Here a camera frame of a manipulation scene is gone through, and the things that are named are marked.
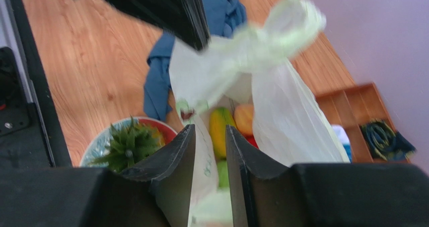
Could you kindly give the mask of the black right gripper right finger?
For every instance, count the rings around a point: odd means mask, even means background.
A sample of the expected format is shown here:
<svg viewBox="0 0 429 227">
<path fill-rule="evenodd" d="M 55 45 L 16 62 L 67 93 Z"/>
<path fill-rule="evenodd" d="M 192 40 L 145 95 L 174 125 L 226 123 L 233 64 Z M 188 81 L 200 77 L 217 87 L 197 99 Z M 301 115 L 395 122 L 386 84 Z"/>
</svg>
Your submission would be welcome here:
<svg viewBox="0 0 429 227">
<path fill-rule="evenodd" d="M 428 175 L 415 165 L 286 167 L 232 126 L 225 137 L 234 226 L 428 226 Z"/>
</svg>

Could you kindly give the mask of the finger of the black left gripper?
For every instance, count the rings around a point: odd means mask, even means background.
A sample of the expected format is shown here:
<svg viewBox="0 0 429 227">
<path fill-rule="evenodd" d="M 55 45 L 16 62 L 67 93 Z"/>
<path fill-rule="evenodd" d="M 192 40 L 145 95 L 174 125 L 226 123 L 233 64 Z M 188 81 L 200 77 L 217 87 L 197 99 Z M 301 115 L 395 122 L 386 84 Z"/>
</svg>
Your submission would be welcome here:
<svg viewBox="0 0 429 227">
<path fill-rule="evenodd" d="M 202 0 L 104 0 L 117 10 L 176 36 L 196 51 L 210 41 Z"/>
</svg>

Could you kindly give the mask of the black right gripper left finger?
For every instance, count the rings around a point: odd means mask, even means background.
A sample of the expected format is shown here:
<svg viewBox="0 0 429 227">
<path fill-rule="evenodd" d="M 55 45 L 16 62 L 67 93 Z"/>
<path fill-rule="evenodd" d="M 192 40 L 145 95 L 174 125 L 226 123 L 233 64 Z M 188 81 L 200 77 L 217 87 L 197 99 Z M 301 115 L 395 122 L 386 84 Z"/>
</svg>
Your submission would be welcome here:
<svg viewBox="0 0 429 227">
<path fill-rule="evenodd" d="M 117 174 L 107 168 L 1 171 L 1 226 L 187 226 L 196 134 Z"/>
</svg>

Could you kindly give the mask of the fake pineapple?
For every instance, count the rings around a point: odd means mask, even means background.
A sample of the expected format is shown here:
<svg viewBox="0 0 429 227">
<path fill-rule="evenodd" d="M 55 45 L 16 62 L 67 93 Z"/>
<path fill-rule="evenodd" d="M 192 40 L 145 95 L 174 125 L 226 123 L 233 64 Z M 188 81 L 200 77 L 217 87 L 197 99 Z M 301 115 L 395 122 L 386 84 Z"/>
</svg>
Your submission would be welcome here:
<svg viewBox="0 0 429 227">
<path fill-rule="evenodd" d="M 110 138 L 104 145 L 107 153 L 90 161 L 91 166 L 106 166 L 120 173 L 146 159 L 165 145 L 163 134 L 154 126 L 130 117 L 130 123 L 110 126 Z"/>
</svg>

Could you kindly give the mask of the fake yellow mango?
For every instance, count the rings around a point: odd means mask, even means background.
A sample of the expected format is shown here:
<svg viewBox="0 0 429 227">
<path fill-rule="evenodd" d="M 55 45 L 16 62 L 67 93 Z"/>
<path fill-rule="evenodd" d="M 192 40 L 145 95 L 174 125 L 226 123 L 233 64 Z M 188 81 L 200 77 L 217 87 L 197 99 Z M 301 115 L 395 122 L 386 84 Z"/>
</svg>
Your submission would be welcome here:
<svg viewBox="0 0 429 227">
<path fill-rule="evenodd" d="M 209 134 L 214 154 L 218 159 L 225 159 L 227 156 L 225 137 L 227 125 L 236 127 L 230 110 L 225 107 L 214 109 L 209 117 Z"/>
</svg>

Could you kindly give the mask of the pale yellow plastic bag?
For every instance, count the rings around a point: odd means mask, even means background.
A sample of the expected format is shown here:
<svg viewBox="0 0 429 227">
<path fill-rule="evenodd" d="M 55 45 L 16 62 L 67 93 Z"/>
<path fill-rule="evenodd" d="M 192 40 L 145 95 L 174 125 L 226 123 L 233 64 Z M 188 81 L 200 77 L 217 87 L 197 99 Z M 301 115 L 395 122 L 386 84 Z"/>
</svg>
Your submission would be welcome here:
<svg viewBox="0 0 429 227">
<path fill-rule="evenodd" d="M 194 124 L 196 149 L 189 226 L 232 226 L 229 194 L 218 189 L 218 170 L 208 132 L 216 107 L 254 106 L 259 148 L 285 166 L 349 163 L 347 153 L 315 96 L 291 60 L 314 43 L 325 15 L 310 0 L 280 0 L 262 27 L 237 28 L 231 38 L 212 36 L 201 52 L 176 39 L 169 75 L 175 109 Z"/>
</svg>

